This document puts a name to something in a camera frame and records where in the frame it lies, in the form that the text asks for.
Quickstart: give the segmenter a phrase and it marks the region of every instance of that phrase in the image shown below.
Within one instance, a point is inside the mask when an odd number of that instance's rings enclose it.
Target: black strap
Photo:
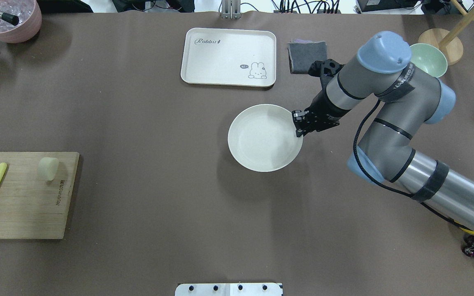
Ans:
[[[391,180],[389,180],[389,182],[394,183],[394,182],[396,182],[396,181],[403,175],[403,172],[405,172],[405,170],[407,169],[407,167],[409,167],[409,165],[411,164],[412,159],[414,158],[414,154],[416,154],[416,150],[411,149],[411,154],[409,154],[409,158],[408,158],[407,161],[403,164],[401,170],[396,174],[396,176],[395,176],[394,178],[392,178]]]
[[[442,163],[441,161],[436,161],[436,167],[434,172],[431,174],[429,179],[423,187],[418,190],[417,193],[411,197],[415,201],[418,202],[425,202],[426,200],[430,199],[435,195],[442,184],[446,180],[447,174],[449,173],[449,165]]]
[[[376,97],[385,103],[390,103],[412,92],[414,86],[411,86],[409,82],[414,75],[415,69],[416,66],[412,62],[407,64],[396,81],[387,90],[377,94]]]
[[[388,122],[387,120],[382,120],[381,118],[374,118],[374,122],[383,124],[395,130],[397,133],[404,135],[407,139],[412,140],[412,135],[410,133],[406,132],[404,129],[401,129],[400,127],[395,126],[394,124]]]
[[[355,96],[355,95],[352,95],[350,94],[344,87],[343,85],[341,84],[341,81],[339,79],[339,75],[340,75],[341,72],[339,72],[337,74],[337,84],[339,85],[339,88],[349,97],[351,97],[352,99],[359,99],[359,100],[362,100],[362,99],[365,99],[364,97],[359,97],[359,96]]]

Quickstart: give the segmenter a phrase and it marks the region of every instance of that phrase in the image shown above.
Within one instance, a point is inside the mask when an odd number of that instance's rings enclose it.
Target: black box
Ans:
[[[357,0],[361,12],[414,7],[418,0]]]

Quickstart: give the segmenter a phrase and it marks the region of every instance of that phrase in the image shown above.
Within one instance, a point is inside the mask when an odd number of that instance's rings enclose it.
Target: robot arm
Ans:
[[[297,136],[339,125],[339,119],[370,94],[385,105],[357,146],[359,160],[378,181],[397,182],[425,202],[474,230],[474,182],[409,146],[423,123],[437,123],[455,105],[455,93],[410,62],[409,45],[379,32],[346,65],[315,62],[322,91],[310,107],[293,111]],[[348,167],[371,181],[352,155]]]

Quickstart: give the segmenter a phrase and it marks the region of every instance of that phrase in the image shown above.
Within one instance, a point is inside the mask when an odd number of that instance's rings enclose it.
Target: blue joint cap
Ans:
[[[457,101],[455,92],[449,86],[446,86],[442,81],[440,81],[440,79],[438,79],[438,82],[440,82],[441,88],[440,102],[438,103],[438,107],[433,115],[425,121],[427,124],[437,123],[444,119],[444,116],[453,110],[455,102]]]
[[[359,148],[357,146],[357,150],[358,150],[358,157],[360,159],[360,163],[361,165],[363,166],[363,168],[367,171],[367,173],[369,173],[369,175],[371,177],[373,177],[376,181],[380,182],[380,183],[383,183],[383,181],[385,180],[382,176],[382,174],[380,173],[380,171],[378,170],[378,168],[376,168],[376,166],[374,165],[374,163],[372,163],[372,161],[369,159],[369,157],[367,157],[367,154],[365,154],[365,152],[363,152],[363,150],[361,150],[361,148]],[[361,171],[358,163],[356,162],[356,158],[354,157],[354,153],[352,153],[348,159],[348,161],[346,162],[346,166],[349,167],[349,169],[354,173],[354,174],[357,174],[358,176],[360,176],[361,178],[369,181],[370,183],[372,184],[375,184],[374,182],[372,182],[372,180],[370,180],[369,177],[365,176],[365,174]]]
[[[373,72],[391,74],[402,71],[411,56],[408,43],[400,35],[382,31],[358,49],[356,58],[363,67]]]

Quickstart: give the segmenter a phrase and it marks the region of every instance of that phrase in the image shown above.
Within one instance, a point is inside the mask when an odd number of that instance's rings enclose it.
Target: rabbit cartoon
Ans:
[[[266,79],[267,71],[265,70],[265,64],[262,62],[252,62],[252,68],[250,69],[248,78]]]

